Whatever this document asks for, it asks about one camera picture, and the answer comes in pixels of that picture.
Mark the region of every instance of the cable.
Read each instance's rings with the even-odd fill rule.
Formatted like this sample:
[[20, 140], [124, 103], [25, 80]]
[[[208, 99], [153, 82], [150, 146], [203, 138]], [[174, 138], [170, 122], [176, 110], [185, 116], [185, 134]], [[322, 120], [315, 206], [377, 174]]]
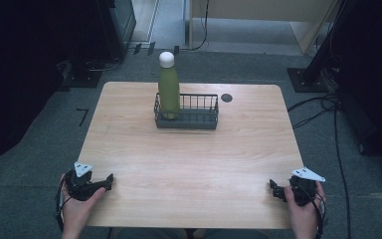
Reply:
[[[292, 128], [293, 128], [293, 129], [296, 129], [296, 128], [298, 128], [298, 127], [301, 127], [301, 126], [303, 126], [303, 125], [309, 123], [311, 120], [314, 120], [314, 119], [316, 119], [317, 117], [323, 115], [324, 113], [333, 111], [333, 110], [336, 108], [336, 106], [337, 106], [337, 102], [335, 102], [335, 101], [333, 100], [333, 98], [330, 98], [330, 97], [335, 97], [335, 94], [327, 94], [327, 95], [325, 95], [324, 97], [321, 97], [321, 98], [311, 98], [311, 99], [308, 99], [308, 100], [306, 100], [306, 101], [297, 103], [297, 104], [293, 105], [292, 107], [290, 107], [289, 109], [287, 109], [288, 112], [291, 112], [291, 111], [293, 111], [294, 109], [296, 109], [296, 108], [298, 108], [298, 107], [300, 107], [300, 106], [302, 106], [302, 105], [304, 105], [304, 104], [306, 104], [306, 103], [308, 103], [308, 102], [312, 102], [312, 101], [316, 101], [316, 100], [320, 100], [321, 106], [322, 106], [322, 108], [323, 108], [323, 110], [322, 110], [321, 112], [317, 113], [317, 114], [314, 115], [313, 117], [310, 117], [310, 118], [308, 118], [308, 119], [304, 119], [304, 120], [301, 120], [301, 121], [297, 122], [296, 124], [294, 124], [294, 125], [292, 126]], [[330, 102], [330, 103], [332, 103], [332, 106], [331, 106], [331, 107], [327, 107], [327, 106], [325, 105], [325, 102]]]
[[320, 200], [322, 203], [323, 203], [323, 205], [324, 205], [324, 207], [323, 207], [323, 211], [322, 211], [322, 214], [323, 214], [323, 221], [324, 221], [324, 218], [325, 218], [325, 213], [326, 213], [326, 206], [325, 206], [325, 200], [324, 200], [324, 198], [318, 193], [318, 192], [315, 192], [320, 198], [317, 198], [318, 200]]
[[342, 176], [343, 188], [345, 190], [347, 234], [348, 234], [348, 239], [350, 239], [351, 238], [351, 221], [350, 221], [349, 192], [348, 192], [345, 174], [343, 172], [342, 160], [340, 158], [339, 139], [337, 135], [337, 109], [334, 111], [334, 141], [336, 144], [337, 161], [339, 163], [340, 174]]
[[103, 68], [103, 69], [88, 69], [89, 72], [106, 72], [106, 71], [110, 71], [110, 70], [113, 70], [115, 69], [119, 64], [120, 62], [122, 61], [122, 58], [119, 58], [116, 62], [115, 65], [113, 65], [112, 67], [109, 67], [109, 68]]
[[67, 203], [67, 201], [71, 199], [71, 197], [70, 197], [67, 201], [62, 203], [63, 196], [62, 196], [61, 192], [62, 192], [62, 187], [66, 181], [66, 178], [67, 178], [67, 176], [64, 175], [64, 177], [61, 179], [60, 185], [58, 187], [57, 195], [55, 196], [56, 211], [55, 211], [54, 216], [55, 216], [55, 219], [57, 219], [57, 221], [58, 221], [58, 225], [59, 225], [61, 231], [64, 231], [64, 221], [63, 221], [62, 216], [61, 216], [61, 211], [62, 211], [62, 208], [64, 207], [65, 203]]
[[339, 87], [339, 84], [334, 80], [334, 76], [330, 74], [328, 70], [329, 69], [323, 67], [321, 69], [321, 76], [327, 82], [329, 86], [331, 86], [334, 90], [337, 90], [337, 88]]
[[113, 227], [109, 227], [109, 231], [107, 232], [107, 239], [110, 239], [111, 238], [111, 233], [113, 231]]
[[[341, 174], [342, 181], [343, 181], [343, 189], [345, 191], [346, 213], [347, 213], [346, 214], [347, 238], [351, 239], [352, 236], [351, 236], [351, 218], [350, 218], [349, 192], [348, 192], [348, 187], [347, 187], [347, 183], [346, 183], [346, 177], [345, 177], [345, 174], [344, 174], [344, 171], [343, 171], [343, 165], [342, 165], [342, 160], [341, 160], [341, 156], [340, 156], [340, 148], [339, 148], [339, 138], [338, 138], [338, 133], [337, 133], [337, 111], [339, 110], [340, 102], [339, 101], [333, 101], [333, 98], [332, 99], [330, 98], [332, 96], [335, 97], [335, 94], [328, 94], [328, 95], [324, 96], [323, 98], [311, 98], [311, 99], [308, 99], [306, 101], [303, 101], [303, 102], [300, 102], [300, 103], [297, 103], [297, 104], [293, 105], [287, 111], [290, 112], [290, 111], [294, 110], [295, 108], [300, 107], [300, 106], [302, 106], [302, 105], [304, 105], [305, 103], [308, 103], [308, 102], [312, 102], [312, 101], [315, 101], [315, 100], [321, 100], [320, 103], [321, 103], [321, 107], [323, 108], [323, 111], [321, 111], [319, 114], [315, 115], [314, 117], [311, 117], [309, 119], [305, 119], [305, 120], [299, 122], [299, 123], [302, 123], [302, 124], [298, 125], [297, 127], [302, 126], [302, 125], [308, 123], [310, 120], [315, 119], [316, 117], [324, 114], [327, 111], [334, 111], [334, 118], [333, 118], [334, 141], [335, 141], [335, 147], [336, 147], [337, 161], [338, 161], [338, 164], [339, 164], [340, 174]], [[325, 102], [333, 102], [333, 106], [330, 107], [330, 108], [327, 108], [324, 105]]]
[[207, 18], [209, 16], [209, 2], [210, 0], [207, 0], [207, 4], [206, 4], [206, 15], [205, 15], [205, 20], [204, 20], [204, 26], [203, 26], [203, 29], [204, 29], [204, 39], [203, 39], [203, 42], [200, 44], [200, 46], [196, 47], [196, 48], [193, 48], [193, 49], [188, 49], [188, 51], [196, 51], [198, 49], [200, 49], [204, 43], [206, 42], [207, 40]]
[[61, 210], [64, 208], [64, 205], [65, 205], [65, 203], [67, 203], [69, 200], [71, 200], [71, 198], [73, 198], [72, 196], [70, 196], [63, 204], [62, 204], [62, 206], [61, 206]]

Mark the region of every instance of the white bottle cap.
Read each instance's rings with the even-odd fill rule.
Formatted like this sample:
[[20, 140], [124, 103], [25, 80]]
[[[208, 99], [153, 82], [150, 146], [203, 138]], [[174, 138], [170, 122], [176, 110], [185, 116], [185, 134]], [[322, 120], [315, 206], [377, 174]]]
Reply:
[[170, 52], [163, 52], [159, 56], [160, 67], [171, 68], [175, 64], [175, 58]]

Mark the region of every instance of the floor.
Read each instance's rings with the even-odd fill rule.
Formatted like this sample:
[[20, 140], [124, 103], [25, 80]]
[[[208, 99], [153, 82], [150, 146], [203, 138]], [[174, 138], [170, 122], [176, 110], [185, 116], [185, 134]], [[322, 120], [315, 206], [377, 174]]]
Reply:
[[[141, 11], [143, 8], [152, 9], [154, 2], [157, 2], [154, 14]], [[187, 49], [184, 15], [187, 14], [188, 9], [185, 2], [184, 0], [132, 0], [137, 20], [136, 31], [141, 31], [138, 26], [141, 22], [148, 22], [149, 16], [154, 17], [148, 38], [143, 38], [146, 41], [134, 41], [133, 37], [132, 42], [144, 45], [155, 42], [156, 49], [173, 49], [175, 46]], [[194, 19], [194, 47], [203, 43], [205, 35], [203, 25], [204, 19]], [[327, 29], [328, 24], [323, 27], [316, 44], [310, 48], [307, 55], [315, 55], [316, 49], [325, 38]], [[208, 19], [207, 39], [199, 51], [303, 55], [289, 22], [257, 20]]]

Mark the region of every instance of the finger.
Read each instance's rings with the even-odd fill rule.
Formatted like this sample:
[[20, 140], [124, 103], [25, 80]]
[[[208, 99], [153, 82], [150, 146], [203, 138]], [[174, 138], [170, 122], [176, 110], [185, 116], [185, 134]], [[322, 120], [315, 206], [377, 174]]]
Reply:
[[106, 189], [104, 187], [99, 188], [91, 198], [87, 200], [88, 204], [93, 207], [103, 196], [106, 192]]
[[285, 198], [287, 201], [287, 208], [289, 209], [290, 212], [294, 212], [295, 210], [298, 209], [298, 206], [296, 205], [293, 191], [290, 189], [289, 186], [285, 187]]
[[[61, 175], [60, 182], [62, 182], [63, 180], [65, 180], [65, 174], [64, 173]], [[70, 196], [70, 194], [68, 193], [67, 185], [65, 184], [65, 181], [62, 183], [61, 191], [64, 195], [64, 198], [68, 198]]]
[[318, 195], [320, 195], [322, 197], [322, 199], [324, 200], [324, 202], [325, 202], [326, 201], [325, 192], [324, 192], [324, 189], [322, 188], [321, 183], [319, 181], [316, 181], [315, 182], [315, 186], [317, 187]]

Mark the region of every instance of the black controller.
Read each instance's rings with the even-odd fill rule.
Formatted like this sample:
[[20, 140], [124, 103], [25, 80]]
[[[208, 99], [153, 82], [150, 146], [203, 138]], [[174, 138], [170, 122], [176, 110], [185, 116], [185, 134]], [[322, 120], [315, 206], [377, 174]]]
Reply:
[[[298, 176], [292, 176], [289, 180], [290, 188], [293, 191], [295, 202], [298, 206], [304, 206], [315, 198], [316, 186], [315, 181], [300, 178]], [[273, 180], [270, 180], [270, 187], [272, 189], [273, 197], [278, 197], [284, 202], [287, 202], [285, 198], [285, 188], [278, 186]]]
[[81, 177], [77, 177], [76, 171], [71, 169], [65, 174], [65, 183], [70, 196], [79, 201], [86, 201], [101, 187], [106, 191], [111, 190], [113, 183], [113, 173], [104, 181], [92, 183], [92, 172], [88, 171]]

